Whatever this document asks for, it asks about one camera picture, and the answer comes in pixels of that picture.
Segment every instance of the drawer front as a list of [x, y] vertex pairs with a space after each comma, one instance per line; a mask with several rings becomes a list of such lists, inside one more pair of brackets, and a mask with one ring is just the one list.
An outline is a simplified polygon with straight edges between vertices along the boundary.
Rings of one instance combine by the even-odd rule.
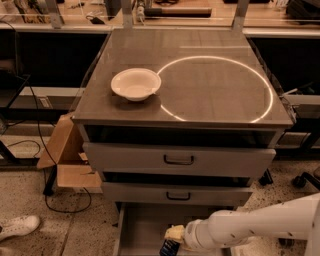
[[105, 198], [113, 202], [231, 207], [244, 205], [252, 193], [250, 188], [168, 186], [108, 182], [102, 184], [102, 191]]
[[237, 149], [85, 143], [98, 171], [227, 177], [261, 177], [273, 149]]
[[[194, 219], [207, 219], [216, 210], [207, 206], [124, 203], [113, 256], [159, 256], [169, 225], [186, 226]], [[180, 246], [177, 255], [230, 256], [231, 251], [230, 248], [217, 248], [205, 253], [188, 251]]]

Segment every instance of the white bowl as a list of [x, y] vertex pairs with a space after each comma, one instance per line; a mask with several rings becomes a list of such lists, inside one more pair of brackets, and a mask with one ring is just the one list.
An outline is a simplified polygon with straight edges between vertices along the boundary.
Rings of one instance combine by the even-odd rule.
[[152, 70], [131, 68], [118, 73], [111, 81], [111, 89], [130, 101], [141, 101], [155, 94], [161, 78]]

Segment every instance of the cabinet top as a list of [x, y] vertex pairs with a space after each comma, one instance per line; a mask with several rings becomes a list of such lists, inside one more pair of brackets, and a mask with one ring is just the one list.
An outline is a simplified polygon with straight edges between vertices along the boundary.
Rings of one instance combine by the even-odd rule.
[[[115, 95], [112, 78], [129, 68], [158, 73], [157, 94], [142, 102]], [[195, 128], [292, 125], [245, 36], [206, 29], [115, 29], [73, 120]]]

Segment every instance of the black cable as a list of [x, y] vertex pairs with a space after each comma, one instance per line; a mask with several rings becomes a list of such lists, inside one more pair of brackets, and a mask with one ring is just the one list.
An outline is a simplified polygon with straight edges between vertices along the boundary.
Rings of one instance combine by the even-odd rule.
[[0, 23], [4, 23], [4, 24], [7, 24], [9, 27], [12, 28], [12, 30], [14, 30], [16, 32], [16, 29], [7, 21], [4, 21], [4, 20], [0, 20]]
[[3, 136], [7, 130], [8, 130], [8, 126], [5, 127], [4, 131], [0, 134], [0, 136]]
[[51, 124], [53, 127], [56, 127], [56, 125], [53, 122], [48, 121], [48, 123]]
[[303, 136], [303, 138], [302, 138], [302, 140], [301, 140], [301, 142], [300, 142], [300, 148], [301, 148], [302, 144], [305, 142], [305, 140], [307, 139], [307, 137], [308, 137], [309, 135], [310, 135], [310, 132], [306, 133], [306, 134]]
[[278, 141], [277, 141], [277, 144], [278, 144], [278, 145], [281, 143], [281, 140], [284, 138], [284, 136], [285, 136], [286, 134], [287, 134], [286, 131], [281, 134], [280, 138], [279, 138]]
[[[36, 95], [33, 91], [33, 88], [32, 86], [29, 84], [29, 78], [30, 78], [30, 75], [27, 75], [27, 78], [25, 79], [25, 82], [29, 85], [29, 88], [31, 90], [31, 93], [32, 93], [32, 96], [33, 96], [33, 99], [35, 101], [35, 104], [36, 104], [36, 111], [37, 111], [37, 128], [38, 128], [38, 132], [39, 132], [39, 137], [40, 137], [40, 140], [43, 144], [43, 147], [45, 148], [48, 156], [51, 158], [52, 162], [54, 163], [54, 165], [57, 165], [57, 162], [53, 159], [52, 155], [50, 154], [47, 146], [46, 146], [46, 143], [44, 142], [43, 140], [43, 136], [42, 136], [42, 133], [41, 133], [41, 129], [40, 129], [40, 116], [39, 116], [39, 106], [38, 106], [38, 101], [37, 101], [37, 98], [36, 98]], [[45, 175], [45, 170], [44, 170], [44, 179], [45, 179], [45, 184], [47, 182], [47, 178], [46, 178], [46, 175]], [[86, 189], [86, 188], [83, 188], [86, 192], [87, 192], [87, 195], [89, 197], [89, 203], [86, 207], [84, 207], [83, 209], [80, 209], [80, 210], [76, 210], [76, 211], [63, 211], [63, 210], [58, 210], [58, 209], [54, 209], [52, 208], [49, 204], [48, 204], [48, 198], [47, 198], [47, 195], [45, 195], [45, 203], [46, 203], [46, 206], [48, 207], [48, 209], [50, 209], [51, 211], [54, 211], [54, 212], [59, 212], [59, 213], [79, 213], [79, 212], [83, 212], [85, 210], [87, 210], [90, 206], [91, 206], [91, 194], [89, 193], [89, 191]]]
[[[43, 174], [44, 174], [44, 183], [46, 184], [46, 181], [47, 181], [47, 177], [46, 177], [46, 171], [45, 169], [43, 169]], [[92, 198], [91, 198], [91, 194], [90, 192], [86, 189], [86, 188], [83, 188], [86, 192], [87, 192], [87, 195], [89, 196], [89, 203], [86, 207], [80, 209], [80, 210], [76, 210], [76, 211], [65, 211], [65, 210], [57, 210], [57, 209], [54, 209], [52, 208], [49, 203], [48, 203], [48, 198], [47, 198], [47, 195], [45, 195], [45, 203], [46, 203], [46, 206], [51, 210], [51, 211], [54, 211], [54, 212], [59, 212], [59, 213], [79, 213], [79, 212], [83, 212], [85, 210], [87, 210], [90, 206], [91, 206], [91, 202], [92, 202]]]
[[15, 126], [15, 125], [17, 125], [17, 124], [21, 124], [21, 123], [23, 123], [23, 122], [26, 122], [27, 120], [21, 120], [21, 121], [18, 121], [18, 122], [16, 122], [16, 123], [13, 123], [13, 124], [8, 124], [8, 127], [12, 127], [12, 126]]
[[37, 153], [35, 153], [35, 154], [33, 155], [33, 158], [35, 158], [36, 155], [38, 155], [39, 152], [40, 152], [40, 150], [41, 150], [40, 144], [39, 144], [38, 142], [36, 142], [35, 140], [22, 140], [22, 141], [15, 142], [15, 143], [12, 143], [12, 144], [10, 144], [10, 145], [7, 145], [7, 147], [12, 147], [12, 146], [15, 146], [15, 145], [18, 145], [18, 144], [21, 144], [21, 143], [25, 143], [25, 142], [32, 142], [32, 143], [35, 143], [35, 144], [38, 146], [38, 151], [37, 151]]

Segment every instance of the drawer handle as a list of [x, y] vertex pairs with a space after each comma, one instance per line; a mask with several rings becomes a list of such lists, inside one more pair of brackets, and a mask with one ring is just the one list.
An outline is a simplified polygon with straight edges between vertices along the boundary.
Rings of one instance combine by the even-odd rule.
[[168, 158], [167, 155], [164, 155], [164, 156], [163, 156], [163, 161], [164, 161], [166, 164], [192, 165], [192, 164], [194, 163], [194, 156], [191, 156], [189, 161], [172, 161], [172, 160], [169, 160], [169, 158]]
[[190, 200], [190, 197], [191, 197], [191, 194], [190, 192], [188, 192], [187, 196], [186, 197], [171, 197], [169, 192], [167, 192], [167, 198], [169, 200], [175, 200], [175, 201], [188, 201]]

